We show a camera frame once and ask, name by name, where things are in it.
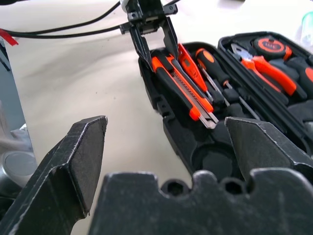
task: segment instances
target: tool kit case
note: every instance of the tool kit case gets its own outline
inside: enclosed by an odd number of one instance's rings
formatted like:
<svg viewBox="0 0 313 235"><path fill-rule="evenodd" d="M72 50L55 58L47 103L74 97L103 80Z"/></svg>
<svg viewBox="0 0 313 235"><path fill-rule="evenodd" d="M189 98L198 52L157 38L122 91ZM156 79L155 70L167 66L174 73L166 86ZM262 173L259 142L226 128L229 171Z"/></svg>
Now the tool kit case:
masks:
<svg viewBox="0 0 313 235"><path fill-rule="evenodd" d="M264 42L263 38L275 40L275 42L278 42L278 47L280 43L282 43L282 46L287 46L287 53L285 53L285 50L281 52L277 48L273 48L273 50L275 49L275 52L278 53L269 53L268 55L266 51L260 53L259 51L262 51L262 48L257 48L257 44L261 42L266 46L267 43L267 41ZM264 84L261 79L256 77L256 74L243 66L241 57L232 52L234 50L232 44L244 48L253 56L263 55L271 65L285 72L295 81L297 84L296 91L288 91L287 87L285 92L284 84L281 86L267 74L262 73L281 92L269 88L268 84ZM210 74L210 71L207 70L207 73L223 92L222 96L219 96L212 84L204 79L209 93L214 97L213 114L218 119L218 123L213 129L207 129L200 121L192 120L182 100L161 82L144 60L139 58L138 62L152 107L163 116L164 132L174 151L179 155L191 174L197 170L206 169L213 172L218 180L225 177L243 179L231 139L224 124L225 118L231 116L240 118L259 117L260 120L270 122L296 146L311 156L310 148L313 144L313 90L311 93L307 84L300 81L301 75L304 76L301 74L303 72L303 61L307 63L308 67L313 66L313 56L309 52L284 36L273 32L254 32L224 37L220 39L218 48L202 42L187 43L183 46L196 64L199 62L197 60L199 49L204 48L213 55L224 73L228 75L230 88L229 86L223 86L225 82L221 83L218 81L219 78L216 77L216 74ZM202 77L205 78L203 70L200 71ZM310 74L310 71L306 70L306 73L313 77L313 73ZM223 103L223 98L228 101L228 105ZM243 105L244 102L253 109L255 115L252 114L253 111L250 112Z"/></svg>

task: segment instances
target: red tape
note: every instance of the red tape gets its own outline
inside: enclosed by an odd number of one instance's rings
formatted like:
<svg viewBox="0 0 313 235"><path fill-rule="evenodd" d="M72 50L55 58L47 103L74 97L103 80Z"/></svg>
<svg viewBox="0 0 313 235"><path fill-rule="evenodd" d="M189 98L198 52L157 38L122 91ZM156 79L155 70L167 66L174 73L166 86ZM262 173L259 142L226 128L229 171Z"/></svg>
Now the red tape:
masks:
<svg viewBox="0 0 313 235"><path fill-rule="evenodd" d="M19 43L15 41L15 39L3 29L0 29L0 37L8 42L11 46L18 45Z"/></svg>

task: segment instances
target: white table surface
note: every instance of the white table surface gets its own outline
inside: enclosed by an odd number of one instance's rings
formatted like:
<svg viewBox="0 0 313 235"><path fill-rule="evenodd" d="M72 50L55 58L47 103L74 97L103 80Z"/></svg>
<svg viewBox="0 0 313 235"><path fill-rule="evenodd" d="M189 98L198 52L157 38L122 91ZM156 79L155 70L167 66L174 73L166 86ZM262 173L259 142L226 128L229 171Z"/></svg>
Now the white table surface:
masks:
<svg viewBox="0 0 313 235"><path fill-rule="evenodd" d="M31 0L0 7L0 27L33 31L93 19L114 0ZM172 16L179 42L218 40L240 32L275 31L299 42L302 16L313 10L309 0L182 0ZM127 20L117 9L84 28L54 34L110 27ZM162 33L146 37L150 48L163 46ZM130 35L119 30L61 40L18 39L7 52L21 99L36 159L45 154L83 118L106 115L109 120L101 176L113 171L151 171L160 184L191 177L172 150L162 117L151 107L140 77ZM86 235L90 216L79 221L73 235Z"/></svg>

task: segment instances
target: black plastic case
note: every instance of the black plastic case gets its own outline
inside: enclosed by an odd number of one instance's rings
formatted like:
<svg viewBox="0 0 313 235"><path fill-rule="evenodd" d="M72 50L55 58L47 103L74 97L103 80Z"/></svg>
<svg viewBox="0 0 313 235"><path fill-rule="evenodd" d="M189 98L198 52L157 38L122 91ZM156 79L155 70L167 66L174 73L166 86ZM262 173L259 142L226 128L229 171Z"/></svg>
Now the black plastic case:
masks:
<svg viewBox="0 0 313 235"><path fill-rule="evenodd" d="M312 134L288 111L287 107L273 102L276 101L275 97L255 83L253 75L228 51L228 44L232 38L261 37L269 34L290 45L297 55L311 60L311 54L283 36L270 32L225 37L219 41L219 49L200 42L188 43L184 46L195 61L195 52L199 48L204 48L213 54L223 70L231 76L231 85L254 109L261 120L274 124L293 143L310 155L309 145L313 140ZM229 116L227 109L214 107L214 115L220 122L215 129L208 130L201 122L195 122L189 117L185 105L160 82L141 59L139 59L139 67L149 100L153 108L163 116L164 132L188 171L192 174L197 170L206 169L213 172L218 180L225 177L242 179L232 143L224 125L224 118ZM243 112L244 118L252 118L244 108Z"/></svg>

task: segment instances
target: black metal jaw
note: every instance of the black metal jaw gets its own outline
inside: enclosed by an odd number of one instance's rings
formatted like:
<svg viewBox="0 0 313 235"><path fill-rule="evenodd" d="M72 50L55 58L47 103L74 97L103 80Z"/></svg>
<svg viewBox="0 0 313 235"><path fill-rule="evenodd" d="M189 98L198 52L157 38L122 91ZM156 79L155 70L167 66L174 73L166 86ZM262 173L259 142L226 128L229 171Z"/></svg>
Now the black metal jaw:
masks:
<svg viewBox="0 0 313 235"><path fill-rule="evenodd" d="M122 34L130 32L137 54L152 69L152 59L147 40L142 35L156 32L160 27L164 32L166 49L177 59L178 44L169 15L178 12L175 4L163 6L160 0L130 0L126 5L128 21L122 24Z"/></svg>

